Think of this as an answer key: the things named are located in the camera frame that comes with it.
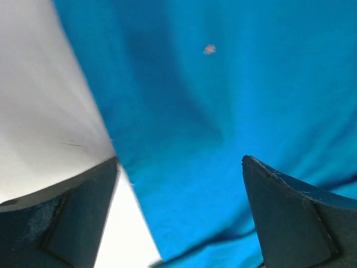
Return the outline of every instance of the cloth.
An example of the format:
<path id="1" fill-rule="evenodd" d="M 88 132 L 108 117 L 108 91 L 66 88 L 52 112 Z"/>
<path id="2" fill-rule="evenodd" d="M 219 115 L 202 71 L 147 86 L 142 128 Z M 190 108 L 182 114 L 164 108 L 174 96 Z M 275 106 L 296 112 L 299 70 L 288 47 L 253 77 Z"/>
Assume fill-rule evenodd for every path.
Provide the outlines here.
<path id="1" fill-rule="evenodd" d="M 357 197 L 355 3 L 54 3 L 165 267 L 262 262 L 243 155 Z"/>

